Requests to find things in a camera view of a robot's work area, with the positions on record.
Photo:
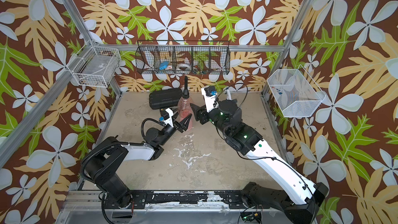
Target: stained floor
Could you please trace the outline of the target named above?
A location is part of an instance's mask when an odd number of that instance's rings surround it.
[[[238,104],[244,93],[234,93]],[[194,103],[204,105],[200,93],[191,93]],[[147,93],[123,93],[122,100],[108,128],[108,136],[119,141],[141,142],[141,122],[144,118],[158,119],[159,110],[152,110]],[[242,105],[243,122],[255,128],[277,152],[271,127],[260,99],[260,93],[248,93]],[[145,132],[159,126],[146,122]],[[123,162],[117,175],[130,189],[142,190],[241,190],[248,182],[263,187],[281,189],[279,185],[253,161],[241,159],[217,134],[215,127],[193,123],[184,133],[176,132],[163,146],[164,152],[154,161]],[[83,189],[95,189],[85,182]]]

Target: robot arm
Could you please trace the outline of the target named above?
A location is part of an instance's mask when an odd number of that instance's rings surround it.
[[[323,183],[313,183],[287,164],[252,127],[242,122],[241,109],[236,100],[218,102],[214,86],[202,88],[205,105],[191,104],[196,121],[211,122],[223,134],[223,139],[237,152],[253,160],[263,168],[283,190],[264,188],[250,182],[241,191],[241,200],[246,207],[275,208],[285,212],[294,224],[310,224],[328,193]],[[158,122],[145,119],[141,130],[144,142],[140,144],[119,142],[108,137],[82,160],[80,175],[106,192],[120,208],[132,201],[131,191],[117,176],[116,170],[126,160],[155,160],[163,152],[162,145],[175,133],[187,129],[191,115],[181,122],[175,121],[173,112],[163,112]],[[162,130],[149,128],[144,135],[143,126],[148,120],[162,125]]]
[[[208,86],[202,88],[202,95],[204,106],[191,104],[196,121],[201,124],[210,121],[222,132],[228,145],[247,157],[244,159],[257,163],[283,188],[283,192],[276,192],[249,183],[242,191],[246,206],[264,204],[284,211],[293,223],[311,223],[328,194],[328,188],[298,173],[272,150],[255,129],[243,123],[241,109],[237,107],[236,100],[230,100],[230,94],[229,99],[218,102],[215,87]]]

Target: black wire basket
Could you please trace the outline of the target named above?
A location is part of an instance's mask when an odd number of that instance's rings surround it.
[[[228,74],[231,53],[228,41],[202,41],[191,45],[139,44],[135,59],[137,71],[158,74]]]

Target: wall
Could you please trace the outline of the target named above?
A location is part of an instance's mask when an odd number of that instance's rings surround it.
[[[328,99],[301,119],[282,117],[271,100],[288,156],[330,188],[319,223],[397,223],[398,1],[312,6],[283,66],[304,65]]]
[[[230,45],[282,45],[301,1],[74,0],[97,42],[135,44],[138,40],[228,40]],[[135,71],[134,54],[134,51],[123,52],[123,61],[117,71],[116,79],[124,90],[154,91],[183,84],[180,75],[140,75]],[[221,89],[243,81],[252,91],[261,91],[270,69],[267,61],[275,60],[266,53],[244,52],[232,53],[231,59],[234,61],[228,75],[191,75],[190,89],[198,91],[200,87],[215,82]]]
[[[1,1],[0,138],[6,142],[83,42],[61,0]],[[110,89],[69,83],[0,170],[1,223],[54,223],[113,102]]]

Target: spray bottle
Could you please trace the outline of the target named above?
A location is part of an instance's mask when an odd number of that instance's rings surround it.
[[[178,102],[177,105],[178,116],[180,117],[180,121],[185,117],[187,117],[190,113],[192,113],[193,116],[193,111],[190,103],[193,103],[193,101],[192,98],[189,97],[188,77],[185,77],[184,90],[182,92],[182,97],[180,98],[180,101]],[[187,131],[192,129],[192,119],[193,118],[191,118],[191,120],[189,121]]]

